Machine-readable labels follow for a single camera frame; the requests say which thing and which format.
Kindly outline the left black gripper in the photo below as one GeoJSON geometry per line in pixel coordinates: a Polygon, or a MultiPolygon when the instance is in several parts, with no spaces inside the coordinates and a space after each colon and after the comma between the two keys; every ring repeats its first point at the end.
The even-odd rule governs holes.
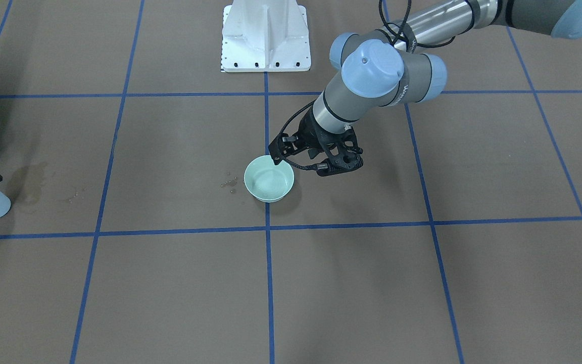
{"type": "Polygon", "coordinates": [[[282,162],[289,166],[300,166],[289,157],[310,150],[310,158],[315,158],[321,153],[326,154],[328,158],[336,158],[343,152],[347,138],[348,133],[330,133],[319,126],[313,108],[310,107],[301,119],[296,134],[278,134],[268,145],[268,151],[275,166],[282,162]]]}

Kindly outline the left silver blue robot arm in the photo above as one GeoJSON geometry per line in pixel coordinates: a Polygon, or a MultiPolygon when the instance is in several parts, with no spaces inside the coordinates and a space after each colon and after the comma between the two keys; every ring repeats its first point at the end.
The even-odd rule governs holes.
{"type": "Polygon", "coordinates": [[[376,107],[420,103],[438,97],[446,86],[444,61],[427,49],[443,48],[474,29],[503,27],[549,35],[582,37],[582,1],[443,1],[415,14],[407,6],[395,22],[367,34],[344,33],[332,43],[329,59],[335,76],[321,94],[296,113],[296,133],[282,129],[269,144],[274,164],[307,152],[306,166],[320,176],[352,172],[363,165],[353,126],[376,107]]]}

